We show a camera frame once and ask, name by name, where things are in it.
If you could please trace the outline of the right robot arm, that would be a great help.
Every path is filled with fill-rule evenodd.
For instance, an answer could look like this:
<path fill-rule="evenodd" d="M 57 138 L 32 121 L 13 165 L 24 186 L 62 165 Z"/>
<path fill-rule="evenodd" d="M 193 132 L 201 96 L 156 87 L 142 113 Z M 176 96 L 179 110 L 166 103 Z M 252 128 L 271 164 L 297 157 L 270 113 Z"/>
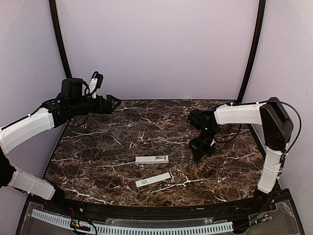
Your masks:
<path fill-rule="evenodd" d="M 211 156 L 214 153 L 215 137 L 219 132 L 219 126 L 261 125 L 266 157 L 257 189 L 266 194 L 273 190 L 288 153 L 287 147 L 293 132 L 293 122 L 278 98 L 272 97 L 255 103 L 217 105 L 208 111 L 194 109 L 190 112 L 187 121 L 200 131 L 200 135 L 189 142 L 195 163 L 203 156 Z"/>

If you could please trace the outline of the white remote control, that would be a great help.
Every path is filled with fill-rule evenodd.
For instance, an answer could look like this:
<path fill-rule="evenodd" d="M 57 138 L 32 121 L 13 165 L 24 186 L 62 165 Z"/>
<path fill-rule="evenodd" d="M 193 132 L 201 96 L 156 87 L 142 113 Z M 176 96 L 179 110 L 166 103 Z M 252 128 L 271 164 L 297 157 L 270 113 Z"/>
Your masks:
<path fill-rule="evenodd" d="M 165 158 L 166 161 L 155 161 L 156 158 Z M 168 155 L 161 155 L 161 156 L 140 156 L 135 158 L 135 164 L 139 165 L 154 165 L 154 164 L 167 164 L 169 163 Z"/>

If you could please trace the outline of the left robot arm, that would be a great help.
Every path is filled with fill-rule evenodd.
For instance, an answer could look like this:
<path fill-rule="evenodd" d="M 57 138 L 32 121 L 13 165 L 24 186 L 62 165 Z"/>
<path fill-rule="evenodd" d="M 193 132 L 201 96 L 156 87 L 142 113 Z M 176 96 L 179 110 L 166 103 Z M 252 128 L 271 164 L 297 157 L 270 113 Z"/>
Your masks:
<path fill-rule="evenodd" d="M 88 114 L 111 114 L 121 100 L 107 95 L 97 95 L 103 75 L 95 73 L 86 83 L 81 78 L 67 78 L 62 81 L 61 92 L 56 98 L 47 100 L 34 112 L 0 129 L 0 186 L 12 187 L 27 194 L 50 201 L 58 213 L 66 213 L 69 203 L 62 196 L 63 191 L 56 185 L 33 176 L 11 165 L 7 155 L 27 140 L 72 118 Z"/>

